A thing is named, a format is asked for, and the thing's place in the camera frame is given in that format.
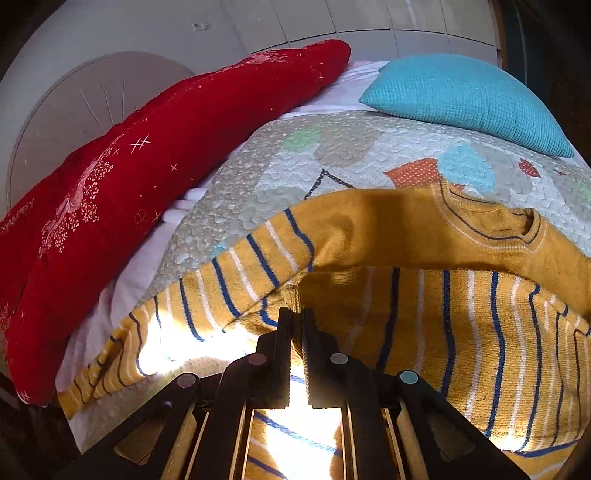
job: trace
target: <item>round headboard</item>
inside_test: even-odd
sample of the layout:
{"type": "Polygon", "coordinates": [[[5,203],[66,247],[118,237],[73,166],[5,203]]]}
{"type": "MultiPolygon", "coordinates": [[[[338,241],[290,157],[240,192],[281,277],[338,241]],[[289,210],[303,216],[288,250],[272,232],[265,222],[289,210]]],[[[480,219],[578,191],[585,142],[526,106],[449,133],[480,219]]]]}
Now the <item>round headboard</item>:
{"type": "Polygon", "coordinates": [[[113,53],[74,69],[47,92],[22,129],[8,173],[8,207],[71,152],[191,76],[175,61],[137,51],[113,53]]]}

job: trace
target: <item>red pillow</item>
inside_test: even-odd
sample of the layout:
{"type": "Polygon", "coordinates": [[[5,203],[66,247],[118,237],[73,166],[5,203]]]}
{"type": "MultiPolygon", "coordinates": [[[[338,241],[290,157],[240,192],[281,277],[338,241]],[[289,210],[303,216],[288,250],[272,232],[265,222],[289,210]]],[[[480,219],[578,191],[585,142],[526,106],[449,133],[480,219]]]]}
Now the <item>red pillow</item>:
{"type": "Polygon", "coordinates": [[[123,123],[114,125],[102,137],[73,151],[62,165],[35,185],[0,221],[0,252],[10,253],[3,259],[0,275],[0,330],[8,328],[9,318],[16,313],[31,267],[39,255],[44,225],[55,216],[60,203],[84,169],[121,132],[172,96],[185,92],[195,80],[208,75],[211,73],[176,83],[132,113],[123,123]]]}
{"type": "Polygon", "coordinates": [[[261,125],[334,82],[349,54],[327,40],[184,80],[86,162],[44,228],[43,254],[7,331],[22,399],[51,399],[68,337],[170,203],[261,125]]]}

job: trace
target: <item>bedspread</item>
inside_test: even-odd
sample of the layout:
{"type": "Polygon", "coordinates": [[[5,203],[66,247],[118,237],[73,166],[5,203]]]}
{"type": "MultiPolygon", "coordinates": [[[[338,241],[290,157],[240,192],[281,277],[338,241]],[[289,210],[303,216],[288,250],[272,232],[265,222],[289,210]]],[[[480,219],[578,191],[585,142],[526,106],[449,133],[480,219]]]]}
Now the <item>bedspread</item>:
{"type": "MultiPolygon", "coordinates": [[[[486,134],[373,112],[280,119],[259,129],[223,165],[169,244],[144,296],[227,250],[254,227],[300,201],[335,190],[397,188],[448,179],[458,189],[509,207],[534,207],[591,255],[589,173],[486,134]]],[[[254,350],[255,339],[224,348],[216,361],[189,361],[113,396],[72,422],[83,449],[129,416],[182,369],[221,371],[254,350]]]]}

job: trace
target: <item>screw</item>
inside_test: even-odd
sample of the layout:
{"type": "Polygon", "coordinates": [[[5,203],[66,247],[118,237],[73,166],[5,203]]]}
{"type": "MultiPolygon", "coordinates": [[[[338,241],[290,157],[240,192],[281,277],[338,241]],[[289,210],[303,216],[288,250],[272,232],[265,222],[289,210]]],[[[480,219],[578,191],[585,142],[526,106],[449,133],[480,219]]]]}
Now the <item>screw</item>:
{"type": "Polygon", "coordinates": [[[250,363],[253,367],[262,365],[266,361],[267,357],[263,353],[253,353],[252,355],[248,356],[248,363],[250,363]]]}
{"type": "Polygon", "coordinates": [[[195,375],[182,374],[177,380],[177,385],[181,388],[189,388],[194,386],[196,381],[197,379],[195,379],[195,375]]]}
{"type": "Polygon", "coordinates": [[[330,356],[330,361],[333,362],[335,365],[344,365],[349,361],[349,357],[346,356],[344,353],[333,353],[330,356]]]}
{"type": "Polygon", "coordinates": [[[400,374],[400,380],[408,385],[412,385],[418,382],[418,375],[412,370],[405,370],[400,374]]]}

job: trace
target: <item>blue pillow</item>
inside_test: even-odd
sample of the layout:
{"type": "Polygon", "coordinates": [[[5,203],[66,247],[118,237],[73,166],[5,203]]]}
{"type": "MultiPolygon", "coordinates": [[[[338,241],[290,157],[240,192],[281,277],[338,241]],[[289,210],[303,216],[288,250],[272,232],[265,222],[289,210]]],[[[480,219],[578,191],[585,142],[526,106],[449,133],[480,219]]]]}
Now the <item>blue pillow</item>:
{"type": "Polygon", "coordinates": [[[359,101],[390,115],[484,132],[547,155],[573,156],[542,101],[482,60],[448,54],[394,60],[359,101]]]}

